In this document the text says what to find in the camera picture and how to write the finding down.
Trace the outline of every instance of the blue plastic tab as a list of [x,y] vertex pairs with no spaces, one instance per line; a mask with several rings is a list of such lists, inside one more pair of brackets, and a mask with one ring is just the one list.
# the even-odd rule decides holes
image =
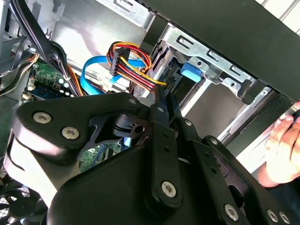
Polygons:
[[202,73],[201,70],[192,66],[188,62],[183,64],[180,73],[183,76],[186,76],[187,78],[191,79],[192,81],[195,81],[196,83],[201,81],[201,73]]

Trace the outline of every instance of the fan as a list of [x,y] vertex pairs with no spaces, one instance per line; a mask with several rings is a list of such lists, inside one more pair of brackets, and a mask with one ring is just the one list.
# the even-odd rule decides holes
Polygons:
[[0,188],[0,198],[7,202],[0,203],[0,210],[8,210],[0,225],[39,225],[47,212],[40,195],[15,180]]

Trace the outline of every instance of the green circuit board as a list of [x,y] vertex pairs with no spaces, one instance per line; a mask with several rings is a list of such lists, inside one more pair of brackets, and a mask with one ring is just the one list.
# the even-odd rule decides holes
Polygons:
[[114,144],[105,144],[102,146],[97,146],[93,149],[83,152],[79,159],[79,169],[81,172],[90,169],[92,166],[95,166],[105,160],[106,151],[109,149],[113,150],[113,154],[120,152],[120,145],[117,143]]
[[34,68],[34,79],[36,81],[52,87],[53,84],[58,83],[58,80],[62,78],[60,73],[57,73],[54,69],[46,64],[36,63],[35,65],[37,66],[37,68]]

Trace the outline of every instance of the screw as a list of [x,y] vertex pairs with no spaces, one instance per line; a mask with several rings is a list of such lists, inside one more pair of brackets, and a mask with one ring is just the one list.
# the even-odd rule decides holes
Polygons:
[[128,99],[128,101],[129,101],[130,103],[132,103],[132,104],[136,104],[136,101],[135,101],[134,99],[132,99],[132,98]]
[[283,212],[279,212],[279,215],[283,219],[283,221],[285,221],[286,224],[290,224],[289,218]]
[[267,90],[264,90],[263,92],[262,92],[262,95],[267,95],[268,94],[268,91]]
[[33,119],[35,122],[42,123],[42,124],[49,123],[52,120],[51,116],[45,112],[35,113],[33,115]]
[[271,220],[273,220],[275,223],[278,223],[278,218],[272,210],[267,210],[267,213]]
[[237,211],[235,210],[235,208],[229,204],[225,205],[225,211],[227,213],[227,215],[234,221],[238,221],[239,220],[239,215],[237,213]]
[[191,121],[189,121],[189,120],[186,120],[186,124],[188,125],[188,126],[192,126],[192,123],[191,123]]
[[37,50],[33,47],[29,48],[29,52],[32,53],[32,54],[35,54],[37,53]]
[[159,111],[161,111],[162,113],[164,112],[164,110],[163,110],[162,108],[160,108],[160,107],[157,107],[157,109],[158,109]]
[[217,145],[217,144],[218,144],[218,141],[217,141],[216,139],[214,139],[214,138],[211,138],[210,140],[211,140],[211,142],[212,142],[213,144],[215,144],[215,145]]
[[61,134],[70,140],[75,140],[79,137],[79,131],[76,130],[74,127],[65,127],[61,131]]
[[164,181],[162,183],[161,189],[163,190],[165,195],[170,197],[170,198],[174,198],[176,196],[175,186],[172,183],[168,182],[168,181]]

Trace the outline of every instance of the black wire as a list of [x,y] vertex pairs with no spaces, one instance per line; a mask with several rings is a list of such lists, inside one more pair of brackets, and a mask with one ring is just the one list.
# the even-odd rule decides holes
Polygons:
[[21,77],[21,73],[22,71],[30,64],[30,62],[25,62],[23,63],[19,70],[18,70],[18,73],[17,75],[15,76],[14,80],[11,82],[10,85],[8,85],[6,88],[0,90],[0,96],[2,96],[4,93],[6,93],[7,91],[10,91],[11,89],[13,89],[19,82],[20,79],[22,79]]
[[24,51],[24,47],[25,47],[25,42],[27,41],[27,38],[23,38],[22,41],[20,42],[16,52],[15,52],[15,57],[14,57],[14,62],[13,65],[10,69],[10,71],[14,71],[15,69],[18,68],[20,61],[21,61],[21,57],[23,55],[23,51]]
[[51,65],[53,51],[43,30],[34,18],[24,0],[9,0],[9,8],[25,36],[36,47],[40,55]]

